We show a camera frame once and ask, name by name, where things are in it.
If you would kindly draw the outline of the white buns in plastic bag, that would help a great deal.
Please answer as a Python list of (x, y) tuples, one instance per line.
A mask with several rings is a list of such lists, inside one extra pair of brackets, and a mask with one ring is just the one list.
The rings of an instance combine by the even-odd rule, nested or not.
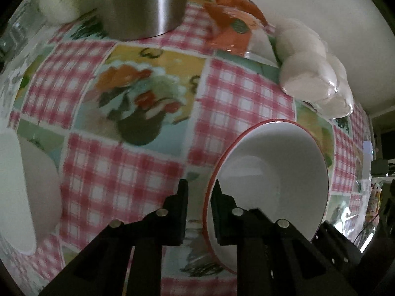
[(275, 50), (284, 93), (312, 105), (328, 119), (353, 113), (345, 66), (316, 31), (297, 19), (282, 19), (275, 28)]

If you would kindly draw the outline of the stainless steel thermos jug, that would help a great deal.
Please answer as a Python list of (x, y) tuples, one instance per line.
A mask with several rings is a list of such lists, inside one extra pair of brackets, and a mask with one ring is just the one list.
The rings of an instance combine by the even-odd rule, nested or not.
[(107, 35), (117, 40), (160, 36), (183, 22), (187, 0), (98, 0)]

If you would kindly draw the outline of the checkered patchwork tablecloth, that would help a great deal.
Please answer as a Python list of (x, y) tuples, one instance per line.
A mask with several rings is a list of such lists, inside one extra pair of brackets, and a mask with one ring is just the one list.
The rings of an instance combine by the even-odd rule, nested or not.
[(201, 232), (206, 180), (227, 147), (249, 127), (298, 122), (329, 166), (327, 220), (354, 240), (364, 223), (358, 192), (368, 118), (360, 105), (326, 120), (286, 95), (277, 69), (205, 46), (210, 18), (191, 0), (183, 23), (135, 43), (108, 39), (94, 15), (60, 27), (22, 77), (9, 119), (18, 135), (55, 160), (62, 217), (30, 256), (7, 242), (1, 260), (26, 295), (37, 295), (113, 219), (134, 222), (157, 209), (180, 178), (190, 183), (186, 247), (165, 249), (164, 295), (234, 295), (236, 277), (215, 264)]

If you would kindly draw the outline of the small white device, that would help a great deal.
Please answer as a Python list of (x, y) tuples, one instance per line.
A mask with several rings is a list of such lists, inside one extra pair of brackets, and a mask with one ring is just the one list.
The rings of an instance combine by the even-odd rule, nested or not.
[(371, 179), (371, 163), (374, 159), (374, 149), (372, 142), (366, 140), (363, 143), (363, 166), (362, 166), (362, 178), (364, 180)]

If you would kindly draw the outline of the white bowl with vegetable print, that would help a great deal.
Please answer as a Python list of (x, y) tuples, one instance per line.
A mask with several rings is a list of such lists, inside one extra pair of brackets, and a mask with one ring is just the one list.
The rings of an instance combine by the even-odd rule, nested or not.
[(218, 160), (203, 205), (203, 236), (227, 271), (237, 272), (236, 247), (222, 247), (214, 234), (210, 199), (216, 182), (236, 206), (260, 209), (271, 221), (288, 220), (311, 241), (324, 218), (329, 176), (314, 137), (299, 124), (267, 120), (243, 132)]

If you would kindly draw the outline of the white square bowl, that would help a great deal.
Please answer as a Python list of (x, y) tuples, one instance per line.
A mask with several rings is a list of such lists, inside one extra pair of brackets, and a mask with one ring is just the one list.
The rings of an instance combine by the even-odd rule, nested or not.
[(61, 219), (54, 161), (15, 130), (1, 132), (1, 236), (32, 255)]

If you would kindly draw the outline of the glass jars with black tray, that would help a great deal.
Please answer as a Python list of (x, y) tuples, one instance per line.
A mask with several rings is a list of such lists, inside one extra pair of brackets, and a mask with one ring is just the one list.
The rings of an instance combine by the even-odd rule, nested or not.
[(34, 2), (20, 5), (1, 34), (1, 67), (11, 61), (26, 45), (35, 26), (37, 6)]

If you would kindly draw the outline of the orange printed napkin pack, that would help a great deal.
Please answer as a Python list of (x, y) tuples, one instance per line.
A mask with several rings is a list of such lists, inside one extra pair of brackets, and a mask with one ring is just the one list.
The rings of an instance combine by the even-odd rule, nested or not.
[(205, 3), (204, 10), (210, 17), (212, 34), (206, 45), (237, 56), (252, 51), (254, 38), (265, 35), (266, 17), (251, 0), (215, 0)]

